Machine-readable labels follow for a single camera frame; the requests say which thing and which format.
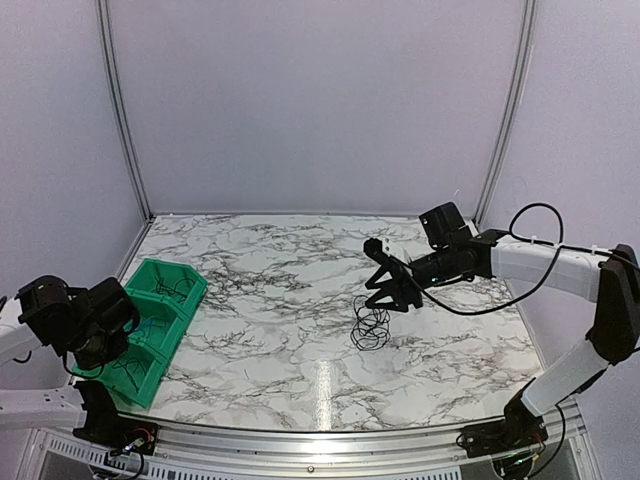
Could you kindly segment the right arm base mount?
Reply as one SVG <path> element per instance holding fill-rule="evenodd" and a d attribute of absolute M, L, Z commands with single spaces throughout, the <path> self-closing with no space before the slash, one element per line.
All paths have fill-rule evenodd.
<path fill-rule="evenodd" d="M 456 445 L 468 458 L 476 458 L 545 443 L 547 439 L 543 417 L 534 415 L 518 394 L 504 407 L 502 419 L 463 427 Z"/>

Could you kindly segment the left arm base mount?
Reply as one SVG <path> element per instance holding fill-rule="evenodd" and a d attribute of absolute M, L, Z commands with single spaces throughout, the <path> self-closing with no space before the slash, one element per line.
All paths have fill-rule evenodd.
<path fill-rule="evenodd" d="M 99 381 L 74 385 L 81 396 L 81 424 L 72 430 L 76 438 L 123 451 L 127 445 L 143 455 L 152 455 L 158 440 L 157 423 L 124 416 L 107 388 Z"/>

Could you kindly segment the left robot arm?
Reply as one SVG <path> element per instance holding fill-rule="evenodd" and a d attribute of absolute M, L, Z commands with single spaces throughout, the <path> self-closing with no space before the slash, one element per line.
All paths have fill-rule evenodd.
<path fill-rule="evenodd" d="M 49 347 L 63 363 L 72 357 L 83 371 L 101 370 L 126 353 L 139 323 L 138 309 L 114 277 L 84 288 L 41 276 L 1 298 L 1 363 Z M 106 445 L 119 444 L 127 432 L 107 388 L 94 378 L 1 391 L 3 430 L 47 427 L 88 428 Z"/>

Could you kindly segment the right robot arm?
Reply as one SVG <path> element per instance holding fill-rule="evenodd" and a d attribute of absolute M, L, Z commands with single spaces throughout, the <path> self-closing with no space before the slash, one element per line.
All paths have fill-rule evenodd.
<path fill-rule="evenodd" d="M 595 306 L 584 338 L 505 408 L 507 417 L 495 428 L 502 446 L 519 446 L 533 433 L 533 418 L 589 388 L 609 367 L 638 352 L 639 265 L 630 246 L 572 246 L 562 238 L 519 236 L 512 228 L 478 232 L 452 202 L 423 213 L 419 220 L 432 251 L 415 260 L 387 239 L 365 241 L 364 254 L 378 265 L 365 284 L 373 293 L 368 308 L 405 313 L 422 307 L 432 288 L 478 277 L 531 284 L 522 299 L 548 287 Z"/>

